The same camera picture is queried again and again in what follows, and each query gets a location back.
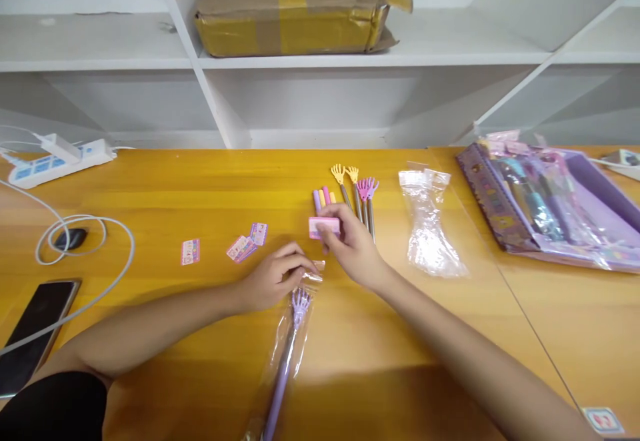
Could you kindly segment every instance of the plastic wrap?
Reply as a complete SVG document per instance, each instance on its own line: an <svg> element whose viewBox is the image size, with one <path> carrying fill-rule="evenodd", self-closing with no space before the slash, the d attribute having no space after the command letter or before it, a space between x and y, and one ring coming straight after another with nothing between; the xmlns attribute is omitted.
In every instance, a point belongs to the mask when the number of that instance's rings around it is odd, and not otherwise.
<svg viewBox="0 0 640 441"><path fill-rule="evenodd" d="M413 217L407 258L431 276L456 278L468 274L442 230L440 210L451 175L431 169L401 171L400 187Z"/></svg>
<svg viewBox="0 0 640 441"><path fill-rule="evenodd" d="M480 141L531 227L549 242L577 246L593 263L611 269L603 254L621 243L581 204L576 181L562 152L508 139L504 133Z"/></svg>
<svg viewBox="0 0 640 441"><path fill-rule="evenodd" d="M313 262L318 270L324 261ZM243 441L272 441L281 407L291 381L296 378L307 342L307 327L322 276L306 272L289 297L275 333L273 349L263 371L261 387L254 402Z"/></svg>

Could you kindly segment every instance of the phone screen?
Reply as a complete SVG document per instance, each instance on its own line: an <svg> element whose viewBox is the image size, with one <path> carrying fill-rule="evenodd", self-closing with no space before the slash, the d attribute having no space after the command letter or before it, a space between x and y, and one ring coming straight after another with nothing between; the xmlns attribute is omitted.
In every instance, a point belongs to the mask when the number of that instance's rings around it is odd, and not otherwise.
<svg viewBox="0 0 640 441"><path fill-rule="evenodd" d="M25 312L9 337L6 346L51 326L63 318L71 307L80 280L53 281L40 284ZM58 330L0 356L0 398L18 393L45 361Z"/></svg>

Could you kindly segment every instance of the forearm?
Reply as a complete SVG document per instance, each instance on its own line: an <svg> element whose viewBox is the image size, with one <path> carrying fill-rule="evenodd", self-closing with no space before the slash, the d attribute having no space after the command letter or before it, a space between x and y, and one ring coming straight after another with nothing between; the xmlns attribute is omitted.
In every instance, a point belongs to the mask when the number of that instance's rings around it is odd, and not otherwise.
<svg viewBox="0 0 640 441"><path fill-rule="evenodd" d="M507 439L600 440L536 375L399 274L381 286L378 295L418 332Z"/></svg>
<svg viewBox="0 0 640 441"><path fill-rule="evenodd" d="M96 373L114 379L191 333L240 310L234 284L174 294L102 320L54 356L76 356Z"/></svg>

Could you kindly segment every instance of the left hand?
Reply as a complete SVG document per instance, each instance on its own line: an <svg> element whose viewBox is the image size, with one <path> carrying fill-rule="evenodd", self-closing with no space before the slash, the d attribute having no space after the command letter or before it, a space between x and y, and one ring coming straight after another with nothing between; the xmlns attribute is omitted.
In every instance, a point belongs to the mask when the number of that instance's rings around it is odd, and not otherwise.
<svg viewBox="0 0 640 441"><path fill-rule="evenodd" d="M271 308L300 284L305 270L318 273L296 242L272 252L249 276L236 283L241 311Z"/></svg>

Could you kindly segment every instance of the power strip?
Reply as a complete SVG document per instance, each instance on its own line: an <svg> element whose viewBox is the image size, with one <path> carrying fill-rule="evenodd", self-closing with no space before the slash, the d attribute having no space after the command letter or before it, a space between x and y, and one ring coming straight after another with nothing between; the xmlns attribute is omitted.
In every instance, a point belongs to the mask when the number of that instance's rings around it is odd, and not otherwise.
<svg viewBox="0 0 640 441"><path fill-rule="evenodd" d="M117 157L104 139L91 141L77 148L81 154L78 163L70 164L53 155L25 161L24 166L15 167L11 171L8 181L19 188L30 189L83 169L103 165Z"/></svg>
<svg viewBox="0 0 640 441"><path fill-rule="evenodd" d="M640 155L633 151L621 149L614 151L602 159L617 165L607 165L607 168L610 170L620 173L621 175L625 175L626 177L633 178L636 181L640 181Z"/></svg>

